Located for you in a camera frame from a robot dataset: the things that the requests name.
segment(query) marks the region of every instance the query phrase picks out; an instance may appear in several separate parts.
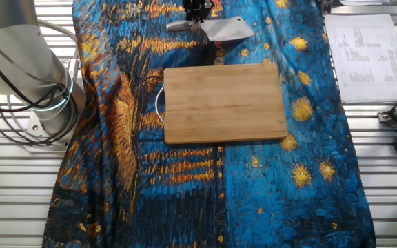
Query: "metal table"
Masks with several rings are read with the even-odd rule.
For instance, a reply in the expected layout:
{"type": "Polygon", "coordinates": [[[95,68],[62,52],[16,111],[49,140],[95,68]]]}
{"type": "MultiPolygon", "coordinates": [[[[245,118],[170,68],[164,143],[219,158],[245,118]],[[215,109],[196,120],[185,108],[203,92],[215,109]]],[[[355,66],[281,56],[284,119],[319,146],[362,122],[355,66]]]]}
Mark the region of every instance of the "metal table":
{"type": "MultiPolygon", "coordinates": [[[[74,31],[72,0],[36,0],[40,19],[74,31]]],[[[391,14],[397,31],[397,6],[334,6],[334,14],[391,14]]],[[[43,28],[53,52],[68,60],[74,44],[43,28]]],[[[397,154],[390,144],[397,131],[378,123],[387,105],[344,106],[358,155],[361,178],[370,204],[379,247],[397,247],[397,154]]],[[[17,117],[27,126],[30,113],[17,117]]],[[[0,126],[7,125],[0,119],[0,126]]],[[[63,153],[32,154],[0,134],[0,247],[40,247],[50,196],[63,153]]]]}

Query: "bamboo cutting board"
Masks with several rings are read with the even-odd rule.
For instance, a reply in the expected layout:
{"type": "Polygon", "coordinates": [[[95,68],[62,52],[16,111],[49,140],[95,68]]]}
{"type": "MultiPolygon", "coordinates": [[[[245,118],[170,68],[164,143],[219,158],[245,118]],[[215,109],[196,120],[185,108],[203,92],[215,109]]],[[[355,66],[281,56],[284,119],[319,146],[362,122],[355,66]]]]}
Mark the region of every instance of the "bamboo cutting board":
{"type": "Polygon", "coordinates": [[[167,68],[164,75],[168,144],[287,136],[274,63],[167,68]]]}

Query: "silver cylinder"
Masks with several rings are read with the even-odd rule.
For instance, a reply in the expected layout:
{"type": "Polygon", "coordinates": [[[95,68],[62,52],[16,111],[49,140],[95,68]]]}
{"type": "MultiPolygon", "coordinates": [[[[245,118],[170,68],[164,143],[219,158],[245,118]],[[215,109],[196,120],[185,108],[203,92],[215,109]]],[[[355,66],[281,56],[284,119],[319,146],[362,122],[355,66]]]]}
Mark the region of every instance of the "silver cylinder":
{"type": "MultiPolygon", "coordinates": [[[[33,0],[0,0],[0,50],[17,64],[17,66],[13,65],[0,55],[1,71],[28,99],[33,102],[38,101],[54,85],[44,81],[54,81],[71,88],[76,101],[74,107],[79,112],[83,109],[85,104],[83,90],[72,82],[72,77],[63,64],[47,46],[38,26],[33,0]],[[29,77],[25,72],[42,79],[42,81],[29,77]]],[[[17,96],[1,78],[0,94],[17,96]]],[[[55,134],[63,129],[63,125],[68,119],[69,104],[74,104],[70,101],[62,109],[62,105],[68,97],[67,94],[62,94],[55,97],[52,104],[46,109],[32,109],[48,134],[55,134]]]]}

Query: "cable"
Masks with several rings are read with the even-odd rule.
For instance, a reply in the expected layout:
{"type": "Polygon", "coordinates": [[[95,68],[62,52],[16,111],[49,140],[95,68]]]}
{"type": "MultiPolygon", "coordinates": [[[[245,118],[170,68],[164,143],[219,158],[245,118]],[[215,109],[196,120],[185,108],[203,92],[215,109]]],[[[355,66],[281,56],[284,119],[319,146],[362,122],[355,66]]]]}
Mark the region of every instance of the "cable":
{"type": "Polygon", "coordinates": [[[395,106],[393,106],[392,109],[388,113],[389,117],[395,122],[397,122],[397,116],[396,116],[397,109],[396,108],[397,108],[397,104],[395,106]]]}
{"type": "Polygon", "coordinates": [[[77,116],[79,115],[77,107],[76,107],[76,101],[74,100],[73,96],[71,96],[71,95],[70,95],[70,98],[71,98],[73,104],[70,104],[70,108],[68,111],[68,118],[65,121],[65,124],[62,126],[62,128],[56,134],[53,134],[49,138],[47,138],[43,141],[23,142],[23,141],[17,141],[15,139],[11,138],[1,128],[0,128],[0,133],[3,136],[5,136],[7,139],[9,139],[10,141],[21,144],[21,145],[43,145],[43,144],[47,145],[49,143],[58,141],[59,139],[63,138],[65,135],[67,135],[72,130],[72,127],[77,122],[77,116]]]}
{"type": "Polygon", "coordinates": [[[16,88],[16,86],[13,85],[12,82],[10,82],[10,80],[4,75],[4,73],[1,70],[0,70],[0,77],[8,85],[8,87],[10,87],[10,89],[12,89],[21,99],[23,99],[25,102],[27,102],[28,104],[32,105],[33,107],[46,108],[46,107],[48,107],[51,104],[51,102],[52,102],[51,99],[50,99],[50,101],[48,101],[47,105],[39,105],[38,103],[35,103],[35,102],[31,101],[24,94],[22,94],[18,90],[18,88],[16,88]]]}
{"type": "Polygon", "coordinates": [[[162,116],[160,116],[160,114],[159,114],[159,109],[157,108],[157,103],[159,102],[159,96],[160,96],[160,94],[161,94],[162,91],[163,91],[163,87],[164,87],[164,86],[162,86],[162,88],[159,90],[159,93],[157,93],[155,108],[156,108],[156,114],[157,114],[157,116],[158,116],[159,119],[162,121],[162,123],[165,123],[165,121],[162,119],[162,116]]]}
{"type": "MultiPolygon", "coordinates": [[[[7,98],[7,106],[9,108],[9,110],[11,110],[12,109],[12,103],[10,102],[10,95],[7,95],[6,98],[7,98]]],[[[1,117],[5,118],[4,114],[2,112],[0,112],[0,113],[1,113],[1,117]]],[[[20,130],[23,130],[26,134],[28,134],[31,137],[44,139],[44,137],[32,134],[29,131],[27,131],[25,128],[23,128],[22,125],[20,124],[20,122],[18,121],[18,119],[14,116],[14,114],[12,112],[10,113],[10,115],[12,117],[12,120],[17,124],[17,126],[19,127],[20,130]]]]}
{"type": "Polygon", "coordinates": [[[15,61],[13,61],[6,53],[4,53],[1,49],[0,49],[0,55],[5,58],[9,63],[13,64],[19,71],[23,72],[24,74],[26,74],[27,76],[29,76],[32,79],[38,80],[40,82],[44,82],[44,83],[51,83],[53,85],[56,85],[57,82],[53,81],[53,80],[45,80],[45,79],[40,79],[38,77],[36,77],[35,75],[26,72],[23,68],[21,68],[21,66],[19,66],[15,61]]]}
{"type": "Polygon", "coordinates": [[[71,31],[69,31],[69,30],[67,30],[65,28],[62,28],[59,25],[50,23],[48,21],[44,21],[44,20],[38,19],[38,23],[39,23],[39,25],[42,25],[42,26],[47,27],[47,28],[51,28],[53,30],[56,30],[58,32],[61,32],[63,34],[68,35],[69,38],[72,39],[76,43],[76,49],[74,50],[73,59],[77,59],[79,54],[78,54],[78,50],[77,50],[77,37],[76,37],[75,34],[73,34],[71,31]]]}
{"type": "MultiPolygon", "coordinates": [[[[51,100],[54,98],[54,92],[56,91],[57,89],[54,87],[54,88],[52,88],[52,89],[50,89],[50,91],[45,95],[45,96],[43,96],[43,97],[41,97],[38,101],[36,101],[35,103],[41,103],[42,101],[44,101],[49,95],[50,95],[50,100],[48,101],[48,105],[50,105],[51,104],[51,100]]],[[[27,106],[25,106],[25,107],[21,107],[21,108],[19,108],[19,109],[15,109],[15,110],[7,110],[7,109],[1,109],[0,108],[0,112],[7,112],[7,113],[15,113],[15,112],[20,112],[20,111],[25,111],[25,110],[29,110],[29,109],[31,109],[33,106],[31,106],[31,105],[27,105],[27,106]]]]}
{"type": "Polygon", "coordinates": [[[49,121],[49,120],[53,119],[53,118],[56,117],[59,113],[61,113],[61,111],[67,106],[68,102],[70,102],[70,97],[67,97],[67,99],[65,100],[65,103],[62,105],[62,107],[61,107],[58,111],[56,111],[55,114],[53,114],[53,115],[52,115],[51,117],[49,117],[49,118],[43,118],[43,119],[41,119],[41,120],[42,120],[42,121],[49,121]]]}
{"type": "Polygon", "coordinates": [[[8,127],[15,133],[18,134],[21,138],[24,138],[26,141],[29,142],[35,142],[34,140],[31,140],[27,137],[25,137],[24,135],[22,135],[20,132],[18,132],[15,128],[13,128],[13,126],[8,122],[8,120],[6,119],[6,117],[4,116],[3,112],[0,112],[1,118],[4,120],[4,122],[8,125],[8,127]]]}

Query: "wrinkled fabric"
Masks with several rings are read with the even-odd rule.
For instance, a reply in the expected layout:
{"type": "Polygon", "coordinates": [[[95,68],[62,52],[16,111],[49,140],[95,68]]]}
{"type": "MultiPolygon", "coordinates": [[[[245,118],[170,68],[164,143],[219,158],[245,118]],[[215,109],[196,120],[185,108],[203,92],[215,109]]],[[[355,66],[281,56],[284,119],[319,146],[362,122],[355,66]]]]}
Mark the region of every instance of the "wrinkled fabric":
{"type": "Polygon", "coordinates": [[[375,247],[318,2],[214,3],[255,36],[168,34],[181,0],[75,0],[87,103],[43,247],[375,247]],[[246,63],[278,65],[289,136],[164,143],[164,68],[246,63]]]}

